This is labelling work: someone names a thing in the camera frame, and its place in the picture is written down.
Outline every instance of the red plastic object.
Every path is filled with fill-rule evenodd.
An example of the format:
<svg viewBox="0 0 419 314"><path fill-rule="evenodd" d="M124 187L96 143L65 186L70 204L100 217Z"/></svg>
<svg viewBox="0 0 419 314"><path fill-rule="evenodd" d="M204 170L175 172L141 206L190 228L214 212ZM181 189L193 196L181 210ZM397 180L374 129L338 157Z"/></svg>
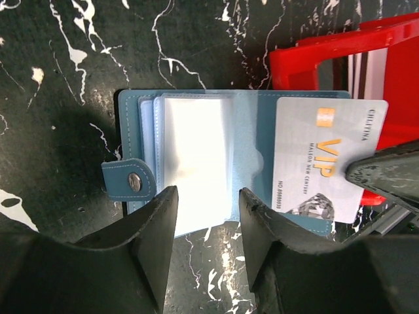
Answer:
<svg viewBox="0 0 419 314"><path fill-rule="evenodd" d="M301 40L270 53L275 90L318 90L318 65L328 59L388 48L384 97L389 108L377 149L419 138L419 13L360 25L359 31ZM364 191L362 205L385 199Z"/></svg>

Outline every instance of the stitching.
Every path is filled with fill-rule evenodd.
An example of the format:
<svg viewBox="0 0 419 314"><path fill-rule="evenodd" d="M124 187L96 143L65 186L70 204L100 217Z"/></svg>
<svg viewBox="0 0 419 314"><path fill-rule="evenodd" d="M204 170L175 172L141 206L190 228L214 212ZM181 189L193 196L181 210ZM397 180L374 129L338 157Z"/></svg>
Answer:
<svg viewBox="0 0 419 314"><path fill-rule="evenodd" d="M168 96L188 96L188 97L193 97L193 98L206 98L206 97L220 97L220 96L235 96L235 95L248 95L250 94L249 92L241 92L241 93L231 93L231 94L188 94L188 93L179 93L179 94L168 94ZM328 97L328 98L337 98L338 95L332 95L332 94L286 94L286 95L276 95L276 94L258 94L258 96L270 96L270 97Z"/></svg>
<svg viewBox="0 0 419 314"><path fill-rule="evenodd" d="M158 183L158 187L160 189L161 187L161 165L160 165L160 147L161 147L161 138L160 138L160 125L158 124L158 117L160 116L160 107L157 109L154 108L154 102L153 102L153 122L155 123L155 154L156 154L156 186Z"/></svg>
<svg viewBox="0 0 419 314"><path fill-rule="evenodd" d="M132 150L131 150L130 122L128 120L128 100L134 97L135 96L130 96L125 99L126 128L128 130L128 150L129 150L130 157L132 157Z"/></svg>
<svg viewBox="0 0 419 314"><path fill-rule="evenodd" d="M141 168L141 166L139 165L135 165L135 164L129 164L129 165L123 165L123 166L113 166L113 167L103 167L103 169L115 169L115 168L124 168L124 167L136 167L139 168L141 170L141 172L144 174L145 178L146 178L146 182L148 183L148 187L149 190L147 191L147 195L144 196L110 196L112 198L148 198L150 196L151 193L151 184L150 184L150 178L147 175L147 173L143 170L143 168Z"/></svg>

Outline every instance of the white card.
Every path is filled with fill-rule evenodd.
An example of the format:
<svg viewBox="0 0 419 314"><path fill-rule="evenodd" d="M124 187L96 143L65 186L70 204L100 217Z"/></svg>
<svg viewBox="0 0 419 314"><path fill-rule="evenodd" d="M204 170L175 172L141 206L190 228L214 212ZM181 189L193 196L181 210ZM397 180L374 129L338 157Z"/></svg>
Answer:
<svg viewBox="0 0 419 314"><path fill-rule="evenodd" d="M387 106L383 100L279 98L272 208L352 223L363 189L349 183L345 171L374 154Z"/></svg>

